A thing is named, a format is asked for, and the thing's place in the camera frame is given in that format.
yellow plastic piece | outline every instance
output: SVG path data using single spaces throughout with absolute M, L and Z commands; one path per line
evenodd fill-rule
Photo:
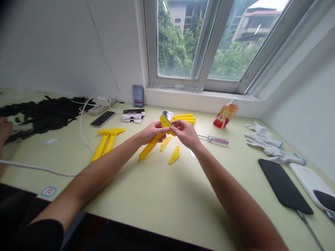
M 168 145 L 171 139 L 172 137 L 170 136 L 169 138 L 166 138 L 165 140 L 163 140 L 163 142 L 161 143 L 161 152 L 164 151 L 165 147 Z
M 113 148 L 113 143 L 115 140 L 116 135 L 124 132 L 126 129 L 125 128 L 115 128 L 115 129 L 111 129 L 111 130 L 103 130 L 103 131 L 98 131 L 98 134 L 102 134 L 104 135 L 101 139 L 101 142 L 97 148 L 97 150 L 95 151 L 93 158 L 91 159 L 91 163 L 95 160 L 97 160 L 98 158 L 100 158 L 102 155 L 108 153 L 109 151 L 112 150 Z
M 162 115 L 159 117 L 162 127 L 170 127 L 172 126 L 170 121 L 167 120 L 167 118 Z M 173 132 L 168 131 L 167 133 L 171 134 L 172 136 L 176 136 Z M 157 144 L 158 140 L 163 137 L 164 134 L 157 134 L 152 141 L 143 149 L 143 151 L 140 153 L 140 159 L 145 159 L 148 154 L 152 151 L 152 149 L 155 147 L 155 145 Z
M 157 141 L 163 137 L 164 134 L 157 134 L 152 141 L 143 149 L 143 151 L 140 153 L 140 159 L 145 159 L 148 154 L 151 152 L 151 150 L 155 147 L 157 144 Z
M 193 117 L 193 114 L 174 115 L 173 117 Z
M 186 121 L 186 122 L 188 122 L 188 123 L 191 123 L 192 125 L 195 124 L 195 120 L 190 120 L 190 118 L 184 118 L 183 120 Z
M 98 131 L 98 134 L 103 134 L 103 137 L 102 137 L 102 140 L 100 141 L 100 144 L 97 150 L 95 151 L 93 155 L 93 158 L 91 159 L 91 163 L 102 156 L 107 140 L 109 136 L 111 135 L 109 132 L 106 132 L 106 131 Z
M 171 119 L 171 122 L 174 120 L 178 120 L 178 119 L 182 119 L 182 120 L 195 120 L 195 117 L 173 117 Z
M 115 137 L 117 135 L 119 135 L 120 133 L 123 133 L 125 130 L 126 130 L 125 128 L 115 128 L 115 129 L 112 129 L 112 130 L 107 130 L 107 131 L 109 131 L 111 136 L 108 140 L 107 145 L 105 146 L 105 149 L 104 149 L 104 152 L 103 152 L 102 155 L 105 155 L 106 153 L 110 152 L 113 149 L 113 144 L 114 144 Z
M 179 146 L 177 146 L 173 151 L 173 154 L 169 160 L 169 164 L 171 165 L 173 162 L 175 162 L 176 159 L 179 158 L 179 155 L 180 155 Z
M 162 124 L 162 127 L 171 127 L 172 124 L 170 121 L 167 120 L 167 118 L 162 115 L 159 117 L 160 121 L 161 121 L 161 124 Z M 172 131 L 168 131 L 167 133 L 171 134 L 172 136 L 176 136 Z

light green desk surface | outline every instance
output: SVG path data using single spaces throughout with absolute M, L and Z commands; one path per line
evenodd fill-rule
M 41 99 L 44 99 L 41 94 L 34 97 L 34 101 Z M 131 107 L 129 104 L 116 103 L 112 108 L 122 112 Z M 97 134 L 98 130 L 125 128 L 126 131 L 115 139 L 116 147 L 152 121 L 159 120 L 161 107 L 144 108 L 146 116 L 141 124 L 123 122 L 122 116 L 117 114 L 103 127 L 96 128 L 90 126 L 90 123 L 97 117 L 84 115 L 83 133 L 95 150 L 102 138 Z M 169 110 L 176 115 L 191 113 Z M 225 147 L 206 139 L 202 140 L 204 146 L 263 208 L 289 249 L 318 250 L 298 214 L 282 206 L 273 193 L 257 162 L 260 158 L 266 159 L 266 155 L 261 149 L 246 144 L 244 134 L 251 131 L 244 125 L 255 120 L 235 117 L 227 128 L 220 130 L 213 126 L 214 114 L 193 114 L 196 117 L 195 129 L 198 134 L 221 137 L 230 142 L 229 146 Z M 16 144 L 10 160 L 46 167 L 65 174 L 79 173 L 89 164 L 90 151 L 80 137 L 79 117 L 77 118 L 78 120 L 60 130 L 37 134 Z M 281 139 L 271 129 L 270 132 L 274 137 Z M 52 137 L 59 137 L 60 140 L 46 146 L 44 142 Z M 283 150 L 302 156 L 287 142 L 283 142 Z M 168 161 L 177 145 L 180 146 L 180 157 L 169 165 Z M 159 151 L 160 144 L 157 144 L 145 160 L 140 160 L 139 154 L 143 149 L 144 146 L 127 162 L 117 178 L 90 200 L 83 208 L 84 211 L 213 250 L 245 249 L 240 235 L 221 207 L 198 160 L 192 158 L 190 150 L 177 137 L 172 138 L 163 152 Z M 282 166 L 312 207 L 314 215 L 306 217 L 324 249 L 334 250 L 335 225 L 313 204 L 288 165 Z M 330 179 L 310 162 L 307 167 L 315 170 L 335 191 L 335 184 Z M 49 185 L 56 187 L 57 192 L 50 198 L 53 200 L 71 180 L 72 178 L 39 170 L 7 167 L 0 182 L 37 194 Z

person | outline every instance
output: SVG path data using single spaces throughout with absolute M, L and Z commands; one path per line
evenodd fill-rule
M 174 132 L 194 152 L 225 212 L 251 250 L 288 250 L 262 208 L 200 142 L 194 127 L 183 120 L 162 127 L 153 122 L 83 169 L 27 227 L 14 238 L 13 250 L 60 250 L 62 238 L 80 209 L 115 178 L 122 166 L 158 133 Z
M 3 146 L 13 131 L 13 123 L 9 122 L 6 117 L 0 116 L 0 159 L 2 159 Z M 3 164 L 0 163 L 0 178 L 3 173 Z

black phone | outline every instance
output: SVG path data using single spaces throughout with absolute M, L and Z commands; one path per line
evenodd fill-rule
M 102 127 L 104 124 L 106 124 L 107 121 L 109 121 L 113 116 L 115 115 L 115 112 L 105 112 L 102 114 L 99 118 L 97 118 L 95 121 L 91 123 L 92 126 L 95 127 Z
M 281 165 L 263 159 L 259 159 L 258 163 L 281 204 L 305 214 L 314 214 Z

hand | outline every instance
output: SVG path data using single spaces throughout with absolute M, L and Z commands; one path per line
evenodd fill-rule
M 194 147 L 201 145 L 199 137 L 191 123 L 184 120 L 175 120 L 170 130 L 174 132 L 180 141 L 191 150 Z
M 149 144 L 150 141 L 159 133 L 164 133 L 164 135 L 158 140 L 158 143 L 162 142 L 166 138 L 166 133 L 170 130 L 169 127 L 162 127 L 160 121 L 152 122 L 144 130 L 139 132 L 137 135 L 140 139 L 142 145 Z
M 6 117 L 0 116 L 0 146 L 5 144 L 5 141 L 9 138 L 13 131 L 13 123 L 8 122 Z

